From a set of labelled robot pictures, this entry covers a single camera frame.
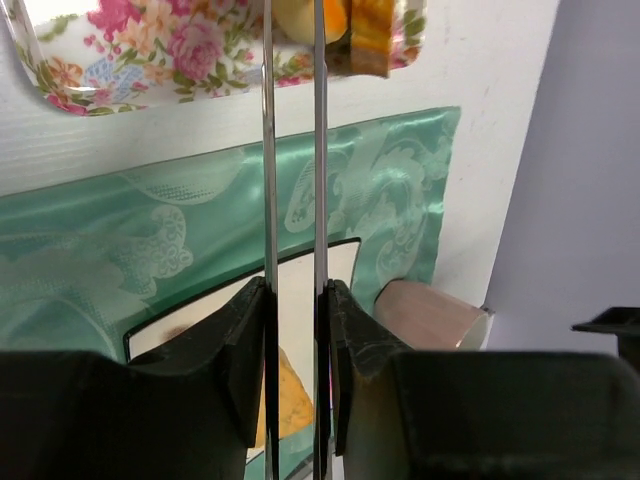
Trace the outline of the floral serving tray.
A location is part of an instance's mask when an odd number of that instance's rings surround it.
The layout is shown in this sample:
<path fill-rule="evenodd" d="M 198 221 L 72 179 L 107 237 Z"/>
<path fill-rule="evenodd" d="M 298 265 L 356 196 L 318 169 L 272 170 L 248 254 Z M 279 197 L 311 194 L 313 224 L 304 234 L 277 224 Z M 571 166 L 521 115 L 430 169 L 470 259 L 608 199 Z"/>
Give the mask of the floral serving tray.
<path fill-rule="evenodd" d="M 4 1 L 35 90 L 79 116 L 244 94 L 261 86 L 260 1 Z"/>

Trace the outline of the orange glazed donut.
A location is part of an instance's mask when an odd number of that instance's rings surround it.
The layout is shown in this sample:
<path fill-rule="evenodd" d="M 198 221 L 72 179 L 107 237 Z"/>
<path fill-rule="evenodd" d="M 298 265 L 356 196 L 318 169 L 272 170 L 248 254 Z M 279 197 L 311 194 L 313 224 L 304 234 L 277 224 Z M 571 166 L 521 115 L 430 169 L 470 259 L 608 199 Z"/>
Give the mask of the orange glazed donut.
<path fill-rule="evenodd" d="M 349 26 L 351 2 L 323 0 L 325 42 L 338 41 Z M 312 0 L 273 0 L 272 14 L 279 28 L 292 41 L 314 44 L 314 2 Z"/>

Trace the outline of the yellow toast bread slice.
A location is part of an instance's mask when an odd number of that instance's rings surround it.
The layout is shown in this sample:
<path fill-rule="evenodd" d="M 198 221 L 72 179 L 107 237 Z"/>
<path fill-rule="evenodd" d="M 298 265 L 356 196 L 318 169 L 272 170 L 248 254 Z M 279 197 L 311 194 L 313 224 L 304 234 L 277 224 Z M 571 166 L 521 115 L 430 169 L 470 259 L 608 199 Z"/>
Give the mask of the yellow toast bread slice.
<path fill-rule="evenodd" d="M 286 353 L 279 348 L 279 439 L 298 433 L 312 421 L 312 401 Z"/>

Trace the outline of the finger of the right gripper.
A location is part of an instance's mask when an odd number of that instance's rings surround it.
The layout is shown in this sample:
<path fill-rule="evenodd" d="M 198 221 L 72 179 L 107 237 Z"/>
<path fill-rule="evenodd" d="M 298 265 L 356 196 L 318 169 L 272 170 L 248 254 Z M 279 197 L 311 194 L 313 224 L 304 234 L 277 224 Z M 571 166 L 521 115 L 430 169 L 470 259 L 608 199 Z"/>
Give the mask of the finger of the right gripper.
<path fill-rule="evenodd" d="M 640 308 L 610 307 L 594 319 L 574 324 L 572 331 L 614 335 L 618 356 L 640 369 Z"/>

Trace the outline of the pink and white mug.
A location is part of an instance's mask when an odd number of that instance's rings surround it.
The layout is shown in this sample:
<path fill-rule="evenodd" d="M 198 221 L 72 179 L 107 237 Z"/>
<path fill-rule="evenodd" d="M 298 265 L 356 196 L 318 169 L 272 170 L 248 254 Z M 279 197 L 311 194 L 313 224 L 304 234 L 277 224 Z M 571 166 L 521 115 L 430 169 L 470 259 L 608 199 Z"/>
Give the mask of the pink and white mug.
<path fill-rule="evenodd" d="M 493 315 L 429 285 L 394 280 L 374 304 L 374 318 L 417 350 L 478 351 L 486 347 Z"/>

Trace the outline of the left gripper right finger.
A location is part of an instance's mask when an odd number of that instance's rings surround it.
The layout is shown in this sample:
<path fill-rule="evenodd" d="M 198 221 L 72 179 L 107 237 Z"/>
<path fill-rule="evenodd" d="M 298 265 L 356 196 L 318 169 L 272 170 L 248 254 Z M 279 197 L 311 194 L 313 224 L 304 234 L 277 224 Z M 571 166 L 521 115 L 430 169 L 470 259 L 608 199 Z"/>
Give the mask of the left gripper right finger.
<path fill-rule="evenodd" d="M 348 479 L 635 479 L 639 378 L 577 352 L 414 350 L 329 283 L 335 453 Z"/>

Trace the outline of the brown bread slice front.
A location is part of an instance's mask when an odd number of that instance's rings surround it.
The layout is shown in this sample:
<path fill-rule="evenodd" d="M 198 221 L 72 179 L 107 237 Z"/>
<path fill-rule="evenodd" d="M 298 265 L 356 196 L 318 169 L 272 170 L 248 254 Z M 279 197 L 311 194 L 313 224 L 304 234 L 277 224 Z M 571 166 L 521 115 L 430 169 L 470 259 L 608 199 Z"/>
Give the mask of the brown bread slice front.
<path fill-rule="evenodd" d="M 388 78 L 395 3 L 353 0 L 350 12 L 350 64 L 356 75 Z"/>

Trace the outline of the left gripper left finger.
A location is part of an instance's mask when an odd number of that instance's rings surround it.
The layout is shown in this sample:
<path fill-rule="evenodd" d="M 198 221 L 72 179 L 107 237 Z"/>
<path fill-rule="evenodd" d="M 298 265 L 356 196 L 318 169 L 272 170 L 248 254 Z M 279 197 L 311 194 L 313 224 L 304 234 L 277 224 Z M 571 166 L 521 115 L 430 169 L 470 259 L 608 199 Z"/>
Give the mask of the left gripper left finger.
<path fill-rule="evenodd" d="M 268 293 L 121 364 L 89 351 L 1 356 L 5 479 L 240 479 L 254 444 Z"/>

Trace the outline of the white square plate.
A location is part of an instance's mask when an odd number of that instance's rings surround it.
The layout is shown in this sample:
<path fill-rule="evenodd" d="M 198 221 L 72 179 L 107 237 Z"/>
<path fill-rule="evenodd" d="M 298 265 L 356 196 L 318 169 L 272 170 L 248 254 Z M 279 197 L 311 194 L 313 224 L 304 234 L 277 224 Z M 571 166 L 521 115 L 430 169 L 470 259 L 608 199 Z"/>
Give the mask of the white square plate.
<path fill-rule="evenodd" d="M 219 310 L 261 270 L 240 276 L 172 306 L 125 336 L 125 352 L 134 359 L 167 342 L 187 328 Z M 313 254 L 309 251 L 279 262 L 279 348 L 282 348 L 309 395 L 312 406 L 313 360 Z M 280 477 L 312 477 L 312 424 L 296 434 L 279 439 Z"/>

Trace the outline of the green satin placemat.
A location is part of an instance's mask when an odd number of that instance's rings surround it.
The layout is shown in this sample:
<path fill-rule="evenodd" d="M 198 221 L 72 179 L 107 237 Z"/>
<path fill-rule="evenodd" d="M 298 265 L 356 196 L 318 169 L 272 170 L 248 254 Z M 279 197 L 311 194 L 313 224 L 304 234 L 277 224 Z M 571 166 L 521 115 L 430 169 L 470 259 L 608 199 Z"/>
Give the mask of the green satin placemat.
<path fill-rule="evenodd" d="M 328 234 L 357 241 L 350 287 L 372 311 L 396 279 L 432 280 L 462 110 L 328 133 Z M 264 265 L 263 148 L 252 143 L 6 196 L 1 346 L 97 351 Z"/>

